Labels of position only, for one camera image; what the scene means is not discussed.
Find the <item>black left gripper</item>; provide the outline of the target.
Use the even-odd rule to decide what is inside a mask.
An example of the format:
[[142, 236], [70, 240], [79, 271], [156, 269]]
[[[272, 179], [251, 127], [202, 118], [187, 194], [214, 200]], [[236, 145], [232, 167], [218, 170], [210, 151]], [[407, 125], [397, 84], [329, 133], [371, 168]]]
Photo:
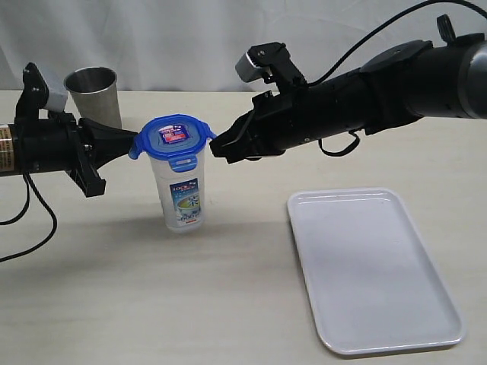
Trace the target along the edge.
[[137, 132], [76, 119], [63, 110], [43, 109], [50, 74], [33, 62], [22, 72], [23, 90], [13, 123], [13, 174], [64, 171], [87, 198], [105, 193], [106, 180], [97, 172], [129, 153]]

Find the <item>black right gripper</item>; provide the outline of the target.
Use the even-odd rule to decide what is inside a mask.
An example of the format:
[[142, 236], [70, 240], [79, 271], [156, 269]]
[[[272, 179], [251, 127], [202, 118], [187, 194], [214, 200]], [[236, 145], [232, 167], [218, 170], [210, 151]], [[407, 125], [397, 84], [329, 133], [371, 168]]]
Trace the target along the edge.
[[270, 69], [272, 76], [263, 80], [275, 84], [279, 92], [255, 96], [251, 111], [210, 142], [213, 156], [229, 164], [254, 161], [325, 138], [327, 86], [310, 86], [284, 43], [263, 43], [247, 52], [257, 65]]

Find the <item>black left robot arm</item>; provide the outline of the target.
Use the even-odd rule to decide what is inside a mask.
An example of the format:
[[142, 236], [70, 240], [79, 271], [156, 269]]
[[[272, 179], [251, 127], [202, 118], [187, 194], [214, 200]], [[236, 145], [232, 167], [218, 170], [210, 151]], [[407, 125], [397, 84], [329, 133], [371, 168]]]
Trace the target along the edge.
[[97, 172], [127, 155], [135, 132], [65, 111], [68, 92], [50, 69], [29, 62], [12, 124], [1, 126], [1, 175], [64, 171], [87, 198], [105, 193]]

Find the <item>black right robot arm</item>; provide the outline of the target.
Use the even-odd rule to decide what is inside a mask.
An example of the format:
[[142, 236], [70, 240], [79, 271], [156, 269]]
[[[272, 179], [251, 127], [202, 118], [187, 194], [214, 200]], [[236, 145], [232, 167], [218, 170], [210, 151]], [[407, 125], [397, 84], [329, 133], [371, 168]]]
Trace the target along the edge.
[[483, 34], [459, 36], [442, 47], [414, 40], [317, 86], [260, 94], [210, 148], [236, 163], [341, 133], [373, 135], [424, 117], [486, 117]]

